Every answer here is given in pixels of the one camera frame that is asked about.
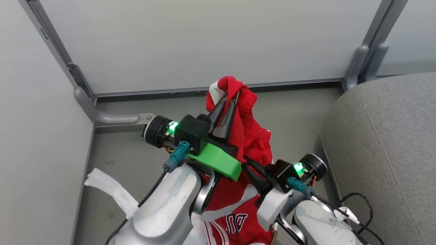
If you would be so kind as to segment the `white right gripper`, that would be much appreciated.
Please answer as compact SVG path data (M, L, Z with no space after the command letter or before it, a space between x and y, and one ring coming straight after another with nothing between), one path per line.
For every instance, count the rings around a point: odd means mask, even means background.
M271 189L271 183L265 173L271 163L261 164L248 156L244 156L244 160L242 170L259 195L255 202L262 202L256 213L258 224L263 230L268 231L293 193L293 189L288 192Z

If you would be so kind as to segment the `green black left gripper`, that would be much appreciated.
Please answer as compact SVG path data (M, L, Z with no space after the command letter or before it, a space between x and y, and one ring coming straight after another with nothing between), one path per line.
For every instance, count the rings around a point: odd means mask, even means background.
M212 132L214 138L220 140L230 139L239 94L240 92L237 92L230 99L228 107L225 108L229 96L228 93L224 93L208 114L211 120L209 132ZM214 138L188 136L188 143L192 148L188 156L190 159L236 182L242 172L240 161L233 156L236 148Z

